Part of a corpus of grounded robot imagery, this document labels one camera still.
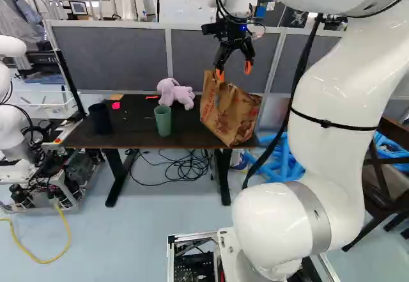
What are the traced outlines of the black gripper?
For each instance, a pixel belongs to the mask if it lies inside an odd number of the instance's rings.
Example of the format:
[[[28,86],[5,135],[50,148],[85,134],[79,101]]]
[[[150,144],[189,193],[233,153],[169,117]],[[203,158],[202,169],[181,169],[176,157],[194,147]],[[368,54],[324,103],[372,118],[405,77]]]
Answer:
[[[220,41],[214,60],[216,78],[220,81],[224,82],[224,67],[235,50],[231,42],[242,41],[240,50],[245,57],[244,73],[246,75],[251,73],[255,57],[252,39],[256,38],[257,34],[249,29],[250,25],[259,26],[259,22],[246,20],[241,23],[237,20],[216,17],[213,22],[201,26],[203,35],[213,35]]]

